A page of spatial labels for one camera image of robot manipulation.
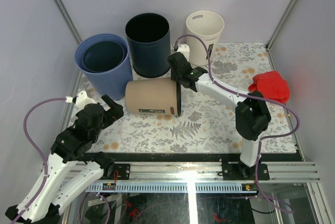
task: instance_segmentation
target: floral tablecloth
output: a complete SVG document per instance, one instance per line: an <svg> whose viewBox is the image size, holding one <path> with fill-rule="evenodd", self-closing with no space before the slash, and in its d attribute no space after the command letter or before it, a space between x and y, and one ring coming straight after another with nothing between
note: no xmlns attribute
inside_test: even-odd
<svg viewBox="0 0 335 224"><path fill-rule="evenodd" d="M212 56L214 76L238 89L247 91L256 74L271 70L262 43L220 43ZM133 72L134 80L144 79ZM83 75L80 88L103 104L100 94ZM182 87L182 114L131 114L123 105L125 115L105 129L91 152L160 152L160 153L236 153L242 141L235 129L235 113L216 100ZM267 135L289 132L287 119L280 106L268 104L272 120ZM71 123L75 120L73 110ZM263 141L262 152L295 153L291 136Z"/></svg>

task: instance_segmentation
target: red towel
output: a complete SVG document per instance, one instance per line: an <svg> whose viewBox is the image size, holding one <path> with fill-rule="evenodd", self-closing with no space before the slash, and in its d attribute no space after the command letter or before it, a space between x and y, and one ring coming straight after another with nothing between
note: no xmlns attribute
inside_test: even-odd
<svg viewBox="0 0 335 224"><path fill-rule="evenodd" d="M288 84L276 71L258 74L253 78L254 83L249 86L249 91L259 91L265 98L286 103L289 99Z"/></svg>

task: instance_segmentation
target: white robotic arm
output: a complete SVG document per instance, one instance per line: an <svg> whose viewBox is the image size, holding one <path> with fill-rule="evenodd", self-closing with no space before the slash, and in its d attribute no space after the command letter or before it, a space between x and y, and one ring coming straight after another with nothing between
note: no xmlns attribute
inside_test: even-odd
<svg viewBox="0 0 335 224"><path fill-rule="evenodd" d="M247 94L245 91L239 91L238 89L220 81L216 80L216 82L221 83L223 86L238 92L239 94ZM238 106L238 103L243 102L245 98L241 96L237 96L231 94L217 85L213 84L212 80L209 78L207 73L201 75L199 80L195 83L196 89L198 92L208 95L211 98L221 102L223 105L229 106L232 110L235 110ZM260 144L259 138L254 141L250 141L242 137L242 153L240 156L240 160L247 165L248 167L252 167L256 164L257 160L257 150Z"/></svg>
<svg viewBox="0 0 335 224"><path fill-rule="evenodd" d="M183 53L177 52L167 58L171 66L171 79L179 82L185 88L208 95L224 105L229 106L236 113L236 129L242 136L243 146L240 160L248 167L256 164L257 152L260 144L260 135L267 129L271 120L269 110L265 102L254 99L245 99L241 96L227 92L210 79L203 68L192 68L185 59ZM235 91L237 94L247 94L220 81L222 86ZM253 96L262 96L256 92Z"/></svg>
<svg viewBox="0 0 335 224"><path fill-rule="evenodd" d="M122 106L114 103L107 95L104 95L102 99L110 106L108 111L90 98L86 91L79 92L75 98L66 98L66 102L74 102L80 109L76 114L78 119L73 126L66 128L56 137L48 158L48 174L45 175L43 171L24 200L8 208L6 216L9 219L14 220L24 210L18 222L58 223L60 215L82 191L101 177L111 175L114 160L100 152L92 157L80 174L60 188L70 169L97 141L101 130L110 126L124 114ZM26 209L26 205L36 195L45 176L47 178L44 187Z"/></svg>

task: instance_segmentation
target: red wire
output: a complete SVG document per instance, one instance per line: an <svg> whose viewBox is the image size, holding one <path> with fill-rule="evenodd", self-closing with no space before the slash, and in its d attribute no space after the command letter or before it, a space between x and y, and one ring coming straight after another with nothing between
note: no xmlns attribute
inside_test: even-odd
<svg viewBox="0 0 335 224"><path fill-rule="evenodd" d="M117 182L118 176L119 176L119 171L118 170L114 171L114 183L115 183L115 187L116 187L116 182Z"/></svg>

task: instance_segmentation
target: mounting plate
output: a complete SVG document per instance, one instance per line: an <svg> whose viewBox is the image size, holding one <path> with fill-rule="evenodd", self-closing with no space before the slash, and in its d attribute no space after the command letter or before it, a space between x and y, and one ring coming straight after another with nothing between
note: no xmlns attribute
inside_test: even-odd
<svg viewBox="0 0 335 224"><path fill-rule="evenodd" d="M243 167L247 168L247 174L242 174L241 164L222 164L222 174L225 181L239 181L239 180L255 180L255 166L253 167ZM258 166L258 180L259 181L269 181L269 170L266 164L259 164Z"/></svg>
<svg viewBox="0 0 335 224"><path fill-rule="evenodd" d="M109 177L102 177L101 180L114 180L114 172L118 171L118 181L128 181L130 176L130 164L114 164L113 172Z"/></svg>

